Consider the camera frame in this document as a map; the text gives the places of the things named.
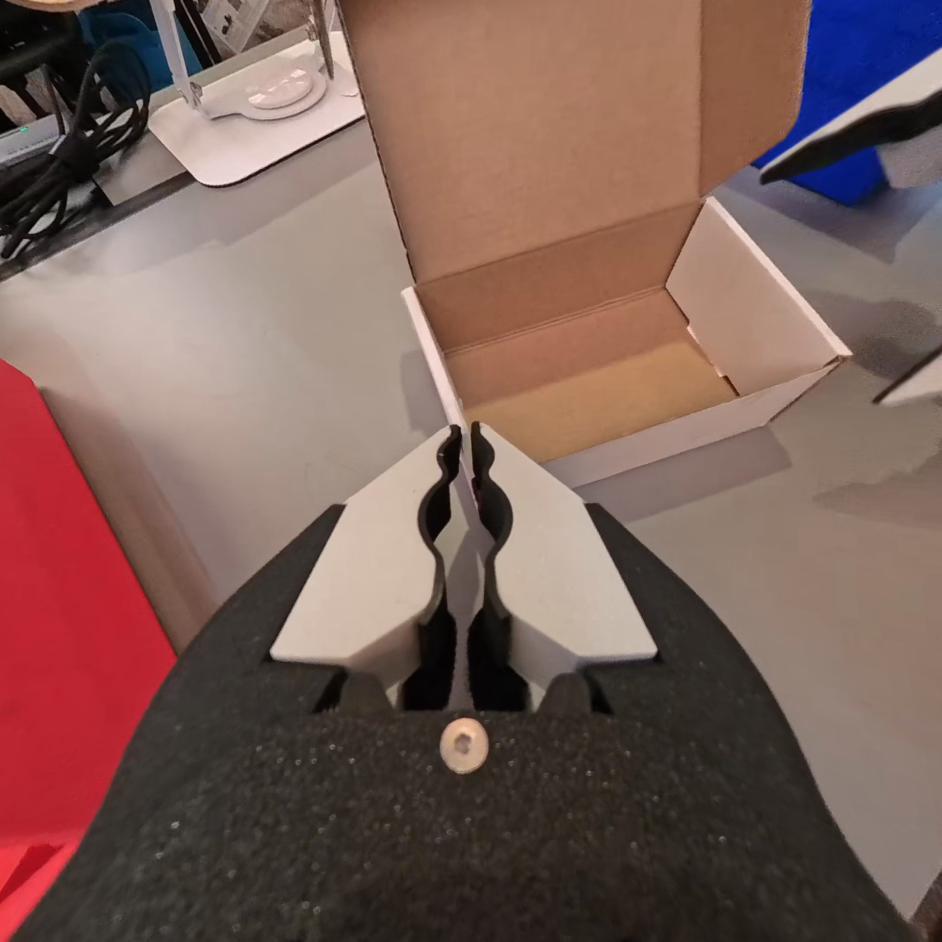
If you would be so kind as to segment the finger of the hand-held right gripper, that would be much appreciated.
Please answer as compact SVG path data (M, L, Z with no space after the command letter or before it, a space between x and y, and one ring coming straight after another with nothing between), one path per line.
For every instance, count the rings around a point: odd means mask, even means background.
M889 184L941 180L941 59L926 57L773 159L760 183L828 168L874 149Z
M874 405L894 407L941 394L941 360L924 359L877 394Z

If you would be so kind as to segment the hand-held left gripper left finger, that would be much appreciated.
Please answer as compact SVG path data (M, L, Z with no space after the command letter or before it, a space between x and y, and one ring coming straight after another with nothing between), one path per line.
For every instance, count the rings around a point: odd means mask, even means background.
M457 630L436 541L451 519L463 433L446 426L350 497L269 650L366 674L404 708L444 708Z

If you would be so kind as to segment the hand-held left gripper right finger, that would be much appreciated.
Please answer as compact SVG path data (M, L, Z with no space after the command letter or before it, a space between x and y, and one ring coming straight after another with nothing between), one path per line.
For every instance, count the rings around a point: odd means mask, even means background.
M525 685L652 661L657 647L588 504L490 426L469 433L484 562L478 647Z

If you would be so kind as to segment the white cardboard box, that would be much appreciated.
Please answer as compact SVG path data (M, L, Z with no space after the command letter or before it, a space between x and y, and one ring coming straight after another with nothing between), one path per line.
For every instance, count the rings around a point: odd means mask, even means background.
M810 2L339 2L449 422L572 488L766 426L852 353L713 196Z

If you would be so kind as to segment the grey desk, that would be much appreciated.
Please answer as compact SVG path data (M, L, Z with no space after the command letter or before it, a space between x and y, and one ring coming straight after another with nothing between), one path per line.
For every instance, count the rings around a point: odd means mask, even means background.
M853 351L770 426L581 490L736 634L831 810L912 916L940 871L940 186L858 209L716 191ZM328 505L445 419L359 124L231 189L184 178L2 276L41 388L177 651Z

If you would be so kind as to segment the blue box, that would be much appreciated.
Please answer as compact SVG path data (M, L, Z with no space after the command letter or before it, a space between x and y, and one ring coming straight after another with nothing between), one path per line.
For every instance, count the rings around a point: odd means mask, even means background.
M798 118L761 170L941 46L939 1L813 1Z

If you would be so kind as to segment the red bin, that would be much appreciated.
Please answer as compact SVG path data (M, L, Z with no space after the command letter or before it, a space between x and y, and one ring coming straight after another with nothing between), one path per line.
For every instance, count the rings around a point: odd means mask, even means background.
M174 661L39 388L2 362L2 940L76 851Z

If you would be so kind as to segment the white stand base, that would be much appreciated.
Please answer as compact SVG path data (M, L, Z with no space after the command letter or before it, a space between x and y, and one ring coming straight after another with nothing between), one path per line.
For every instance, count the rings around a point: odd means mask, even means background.
M305 37L208 84L187 71L171 2L152 2L175 100L148 128L198 182L243 182L366 116L347 44L331 31L336 2L308 2Z

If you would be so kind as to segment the grey flat device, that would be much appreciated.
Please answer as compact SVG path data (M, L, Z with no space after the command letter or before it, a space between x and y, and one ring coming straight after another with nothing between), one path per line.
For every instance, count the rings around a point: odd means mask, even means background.
M50 150L57 138L54 116L3 131L2 168L12 168L28 157ZM147 133L133 147L104 161L92 179L112 206L120 206L179 177L184 183L192 180L158 138Z

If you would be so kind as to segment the blue plastic container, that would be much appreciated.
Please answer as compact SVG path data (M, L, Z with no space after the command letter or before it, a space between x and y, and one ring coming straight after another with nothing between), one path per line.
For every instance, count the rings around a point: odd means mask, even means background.
M194 2L173 3L175 28L181 42L187 72L194 76L215 64L215 53L206 46L206 30L196 26ZM92 50L108 41L122 41L135 50L147 72L152 91L172 84L154 12L147 1L103 2L77 13L83 40Z

